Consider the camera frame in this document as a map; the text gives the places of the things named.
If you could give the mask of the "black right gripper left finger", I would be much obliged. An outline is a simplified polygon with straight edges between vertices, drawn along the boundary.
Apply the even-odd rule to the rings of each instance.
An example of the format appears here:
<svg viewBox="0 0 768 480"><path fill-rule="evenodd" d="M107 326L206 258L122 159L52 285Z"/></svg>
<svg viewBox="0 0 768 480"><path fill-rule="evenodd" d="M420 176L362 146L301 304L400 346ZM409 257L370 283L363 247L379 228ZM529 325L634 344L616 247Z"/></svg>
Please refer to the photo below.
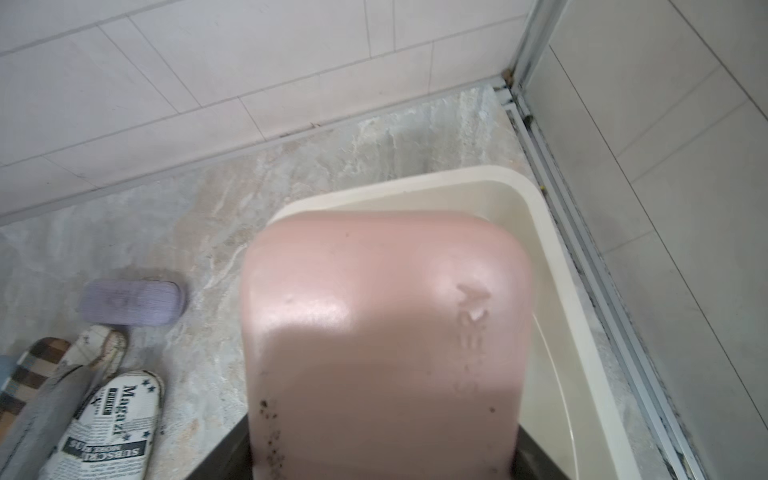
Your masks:
<svg viewBox="0 0 768 480"><path fill-rule="evenodd" d="M248 416L244 415L186 477L187 480L253 480Z"/></svg>

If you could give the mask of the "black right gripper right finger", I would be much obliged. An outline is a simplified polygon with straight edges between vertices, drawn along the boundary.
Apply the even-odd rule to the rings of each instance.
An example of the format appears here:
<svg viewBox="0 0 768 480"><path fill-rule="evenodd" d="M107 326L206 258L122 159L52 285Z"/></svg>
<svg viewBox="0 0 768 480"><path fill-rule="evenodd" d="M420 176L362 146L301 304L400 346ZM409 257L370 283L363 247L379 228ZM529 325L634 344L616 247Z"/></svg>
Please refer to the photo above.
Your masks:
<svg viewBox="0 0 768 480"><path fill-rule="evenodd" d="M518 427L515 452L511 460L511 478L515 480L569 480L522 427Z"/></svg>

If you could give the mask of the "cream plastic storage box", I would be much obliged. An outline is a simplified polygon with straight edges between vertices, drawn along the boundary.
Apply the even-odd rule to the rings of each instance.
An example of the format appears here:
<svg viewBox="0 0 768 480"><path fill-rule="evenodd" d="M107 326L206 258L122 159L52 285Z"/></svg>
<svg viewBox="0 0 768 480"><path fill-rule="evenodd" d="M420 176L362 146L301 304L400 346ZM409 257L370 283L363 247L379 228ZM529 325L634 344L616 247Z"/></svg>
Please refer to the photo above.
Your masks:
<svg viewBox="0 0 768 480"><path fill-rule="evenodd" d="M311 211L451 211L485 219L524 247L536 282L521 427L571 479L638 479L569 260L539 187L500 166L424 174L288 204Z"/></svg>

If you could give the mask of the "pink case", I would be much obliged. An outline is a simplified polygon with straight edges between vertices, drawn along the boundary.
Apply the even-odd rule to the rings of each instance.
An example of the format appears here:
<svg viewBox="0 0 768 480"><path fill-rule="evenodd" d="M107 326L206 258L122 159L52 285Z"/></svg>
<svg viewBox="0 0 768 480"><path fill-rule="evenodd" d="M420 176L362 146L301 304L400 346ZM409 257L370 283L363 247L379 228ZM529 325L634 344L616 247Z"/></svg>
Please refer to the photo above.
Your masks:
<svg viewBox="0 0 768 480"><path fill-rule="evenodd" d="M534 281L521 243L451 212L316 211L242 270L257 479L507 479Z"/></svg>

